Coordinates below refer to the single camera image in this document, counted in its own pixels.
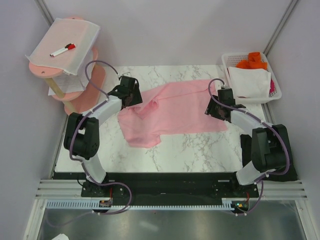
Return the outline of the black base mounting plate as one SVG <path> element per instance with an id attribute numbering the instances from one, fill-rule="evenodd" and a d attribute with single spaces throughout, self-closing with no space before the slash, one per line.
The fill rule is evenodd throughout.
<path id="1" fill-rule="evenodd" d="M 222 173 L 108 173 L 101 181 L 83 183 L 81 195 L 116 197 L 128 186 L 132 196 L 197 196 L 209 198 L 257 198 L 254 184 L 242 186 L 236 174 Z"/>

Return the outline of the black capped white marker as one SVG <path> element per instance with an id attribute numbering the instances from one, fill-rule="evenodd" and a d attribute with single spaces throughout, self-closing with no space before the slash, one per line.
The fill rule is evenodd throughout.
<path id="1" fill-rule="evenodd" d="M 58 56 L 58 55 L 60 55 L 60 54 L 62 54 L 62 53 L 64 53 L 64 52 L 68 51 L 68 50 L 69 50 L 69 47 L 70 47 L 71 45 L 72 45 L 72 44 L 69 43 L 69 44 L 67 44 L 65 47 L 63 47 L 63 48 L 61 48 L 61 49 L 58 49 L 58 50 L 56 50 L 55 52 L 51 53 L 49 56 L 50 56 L 50 57 L 56 57 L 56 56 Z"/>

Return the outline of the black cloth at table edge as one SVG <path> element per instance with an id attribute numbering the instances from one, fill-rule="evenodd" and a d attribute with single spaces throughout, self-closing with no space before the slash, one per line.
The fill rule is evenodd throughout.
<path id="1" fill-rule="evenodd" d="M 242 150 L 242 166 L 245 167 L 251 161 L 252 138 L 248 134 L 241 134 L 240 146 Z M 294 167 L 293 155 L 290 147 L 288 153 L 290 160 L 288 172 L 284 175 L 269 175 L 269 177 L 265 177 L 263 180 L 273 182 L 290 182 L 298 180 L 298 174 Z"/>

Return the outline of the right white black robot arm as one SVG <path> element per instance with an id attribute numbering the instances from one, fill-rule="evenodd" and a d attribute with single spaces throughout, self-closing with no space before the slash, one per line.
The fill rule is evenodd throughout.
<path id="1" fill-rule="evenodd" d="M 241 128 L 251 139 L 250 160 L 235 173 L 229 191 L 235 197 L 247 191 L 247 185 L 256 184 L 269 175 L 285 175 L 290 169 L 290 144 L 284 125 L 265 122 L 242 104 L 236 104 L 231 88 L 222 88 L 211 95 L 205 111 L 218 120 Z"/>

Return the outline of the red capped white marker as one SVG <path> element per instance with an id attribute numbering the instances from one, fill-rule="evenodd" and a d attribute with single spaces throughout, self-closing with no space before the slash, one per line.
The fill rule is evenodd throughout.
<path id="1" fill-rule="evenodd" d="M 67 51 L 72 50 L 74 48 L 76 48 L 76 45 L 74 43 L 69 43 L 65 47 L 63 47 L 63 48 L 51 53 L 50 56 L 51 57 L 56 57 L 56 56 L 58 56 L 58 55 L 60 55 L 60 54 L 62 54 L 64 52 L 67 52 Z"/>

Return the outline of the white paper sheets on stand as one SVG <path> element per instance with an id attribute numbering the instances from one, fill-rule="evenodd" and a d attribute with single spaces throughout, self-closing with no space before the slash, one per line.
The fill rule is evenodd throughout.
<path id="1" fill-rule="evenodd" d="M 77 75 L 67 75 L 63 73 L 53 78 L 53 80 L 63 93 L 68 94 L 74 92 L 83 92 L 86 89 L 89 81 L 87 80 L 85 75 L 85 66 L 88 62 L 93 60 L 93 55 L 93 50 L 90 50 L 86 54 L 78 69 Z"/>

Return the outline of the orange cloth in basket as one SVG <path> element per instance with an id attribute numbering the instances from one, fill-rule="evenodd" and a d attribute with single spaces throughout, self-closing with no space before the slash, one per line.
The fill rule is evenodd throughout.
<path id="1" fill-rule="evenodd" d="M 255 70 L 255 69 L 267 70 L 268 64 L 266 62 L 262 62 L 260 52 L 250 52 L 248 54 L 248 58 L 241 60 L 236 65 L 236 67 L 240 69 L 247 69 L 247 70 Z"/>

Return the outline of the pink tiered wooden stand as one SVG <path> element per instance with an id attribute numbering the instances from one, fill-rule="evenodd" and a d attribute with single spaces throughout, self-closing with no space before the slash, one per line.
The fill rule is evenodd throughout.
<path id="1" fill-rule="evenodd" d="M 84 20 L 79 17 L 69 17 L 65 19 L 80 19 Z M 105 78 L 106 78 L 106 72 L 105 70 L 96 64 L 96 60 L 98 59 L 99 53 L 97 48 L 95 47 L 95 43 L 93 47 L 91 48 L 93 51 L 93 60 L 88 62 L 85 65 L 85 76 L 90 77 L 92 81 L 98 86 L 102 87 Z M 49 86 L 49 92 L 48 95 L 53 97 L 55 100 L 60 101 L 64 104 L 64 110 L 69 115 L 73 112 L 81 113 L 86 110 L 89 110 L 94 105 L 98 103 L 100 93 L 98 90 L 94 89 L 93 86 L 88 83 L 86 86 L 86 89 L 84 91 L 78 91 L 78 92 L 72 92 L 72 93 L 63 93 L 62 90 L 58 87 L 58 85 L 55 83 L 53 78 L 58 77 L 59 75 L 55 76 L 47 76 L 45 78 L 38 78 L 43 79 L 47 85 Z"/>

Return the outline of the white folded cloth in basket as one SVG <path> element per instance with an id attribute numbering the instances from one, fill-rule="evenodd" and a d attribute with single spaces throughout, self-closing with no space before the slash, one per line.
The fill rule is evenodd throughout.
<path id="1" fill-rule="evenodd" d="M 271 73 L 264 69 L 228 68 L 232 89 L 238 98 L 267 98 Z"/>

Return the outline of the magenta cloth in basket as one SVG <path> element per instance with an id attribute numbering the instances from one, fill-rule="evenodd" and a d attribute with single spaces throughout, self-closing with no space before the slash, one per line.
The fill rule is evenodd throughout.
<path id="1" fill-rule="evenodd" d="M 274 83 L 274 81 L 271 79 L 271 80 L 270 80 L 269 94 L 272 94 L 274 91 L 275 91 L 275 83 Z"/>

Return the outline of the white plastic laundry basket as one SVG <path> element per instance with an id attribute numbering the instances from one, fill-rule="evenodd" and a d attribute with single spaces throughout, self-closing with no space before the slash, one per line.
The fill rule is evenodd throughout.
<path id="1" fill-rule="evenodd" d="M 238 104 L 265 104 L 282 97 L 278 81 L 263 53 L 225 53 L 221 60 L 228 86 Z"/>

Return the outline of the pink t shirt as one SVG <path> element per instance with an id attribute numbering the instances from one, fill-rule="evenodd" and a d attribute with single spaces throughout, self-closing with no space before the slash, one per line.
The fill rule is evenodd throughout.
<path id="1" fill-rule="evenodd" d="M 223 132 L 224 121 L 205 114 L 215 86 L 205 80 L 170 82 L 142 92 L 143 102 L 117 116 L 127 143 L 152 148 L 162 135 Z"/>

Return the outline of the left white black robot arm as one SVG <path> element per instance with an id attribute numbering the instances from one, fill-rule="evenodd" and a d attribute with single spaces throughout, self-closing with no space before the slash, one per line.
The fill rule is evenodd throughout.
<path id="1" fill-rule="evenodd" d="M 79 162 L 92 191 L 99 197 L 106 196 L 110 185 L 104 181 L 106 171 L 98 157 L 100 147 L 100 126 L 122 109 L 143 102 L 140 85 L 136 78 L 121 76 L 120 83 L 110 91 L 106 99 L 83 112 L 68 116 L 63 146 L 72 161 Z"/>

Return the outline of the white mesh cloth on stand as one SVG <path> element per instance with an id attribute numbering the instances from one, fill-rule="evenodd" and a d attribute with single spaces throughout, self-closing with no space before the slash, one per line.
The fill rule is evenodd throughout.
<path id="1" fill-rule="evenodd" d="M 92 49 L 101 27 L 90 21 L 56 18 L 40 43 L 27 57 L 30 71 L 39 78 L 59 75 L 77 75 L 87 53 Z M 76 48 L 56 57 L 50 54 L 75 44 Z"/>

